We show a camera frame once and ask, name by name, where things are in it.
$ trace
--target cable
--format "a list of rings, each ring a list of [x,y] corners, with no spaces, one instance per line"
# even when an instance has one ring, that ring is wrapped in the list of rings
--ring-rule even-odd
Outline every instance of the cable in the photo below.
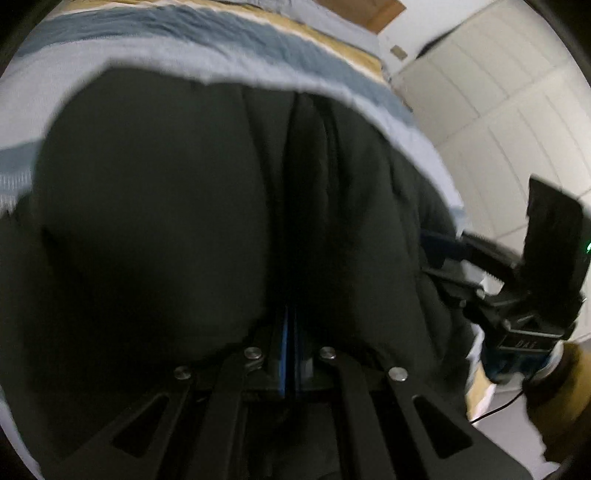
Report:
[[[499,413],[501,410],[506,409],[507,407],[511,406],[513,403],[515,403],[517,401],[517,399],[523,395],[523,390],[521,390],[517,396],[515,398],[513,398],[513,400],[509,400],[507,403],[505,403],[505,405],[503,405],[502,407],[499,408],[495,408],[494,410],[491,410],[490,412],[485,413],[484,415],[480,415],[480,417],[478,417],[476,420],[472,420],[470,423],[474,424],[477,421],[480,421],[482,419],[485,419],[487,417],[490,417],[491,415],[494,415],[495,413]]]

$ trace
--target bolt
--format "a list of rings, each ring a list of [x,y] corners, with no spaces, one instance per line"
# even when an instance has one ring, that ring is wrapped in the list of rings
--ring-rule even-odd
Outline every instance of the bolt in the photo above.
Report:
[[[257,346],[250,346],[244,350],[244,356],[249,360],[259,360],[262,357],[262,351]]]
[[[188,380],[191,378],[191,369],[186,365],[174,369],[174,377],[177,380]]]
[[[402,367],[392,367],[388,370],[388,376],[395,382],[404,382],[408,378],[408,372]]]
[[[324,346],[320,349],[320,357],[324,360],[334,360],[336,358],[336,351],[331,346]]]

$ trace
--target floor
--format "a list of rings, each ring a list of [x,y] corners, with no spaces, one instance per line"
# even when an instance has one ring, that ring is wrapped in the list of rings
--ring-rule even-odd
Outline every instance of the floor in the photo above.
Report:
[[[591,340],[587,340],[582,346],[591,352]],[[514,391],[497,394],[490,410],[504,405],[515,395]],[[544,445],[537,430],[527,418],[523,397],[505,410],[482,420],[478,428],[521,462],[531,472],[534,480],[545,478],[558,467],[555,463],[544,460]]]

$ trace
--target blue strip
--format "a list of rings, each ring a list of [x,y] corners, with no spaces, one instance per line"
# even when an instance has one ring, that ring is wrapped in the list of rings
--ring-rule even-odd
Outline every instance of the blue strip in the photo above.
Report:
[[[215,49],[235,46],[271,64],[290,67],[337,82],[383,106],[407,125],[413,116],[390,89],[357,72],[347,62],[310,41],[277,31],[230,12],[186,6],[114,8],[64,15],[33,29],[16,53],[24,57],[43,47],[108,37],[169,37]]]
[[[283,332],[281,334],[281,361],[279,362],[279,395],[285,398],[287,388],[287,308],[283,317]]]
[[[18,174],[33,168],[41,140],[0,150],[0,173]]]

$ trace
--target tan stripe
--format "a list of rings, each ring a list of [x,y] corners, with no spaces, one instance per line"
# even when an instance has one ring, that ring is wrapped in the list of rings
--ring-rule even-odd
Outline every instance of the tan stripe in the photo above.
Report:
[[[491,386],[482,368],[482,364],[478,363],[478,369],[474,375],[474,382],[470,390],[466,394],[466,406],[468,409],[468,419],[474,420],[480,414],[480,402],[486,397],[488,388]]]
[[[79,11],[116,7],[150,7],[154,4],[187,5],[197,8],[205,7],[218,11],[233,12],[236,15],[249,18],[250,20],[265,21],[266,23],[273,25],[278,30],[296,34],[305,40],[319,44],[333,55],[345,60],[352,67],[355,67],[356,70],[370,77],[375,82],[379,82],[384,85],[386,84],[384,78],[382,77],[382,64],[380,60],[369,53],[335,40],[334,38],[324,35],[317,30],[308,27],[307,25],[300,24],[290,20],[289,18],[285,18],[274,13],[265,12],[264,10],[253,7],[252,5],[221,4],[211,0],[119,0],[116,2],[107,0],[72,0],[59,12],[59,15],[71,14]]]

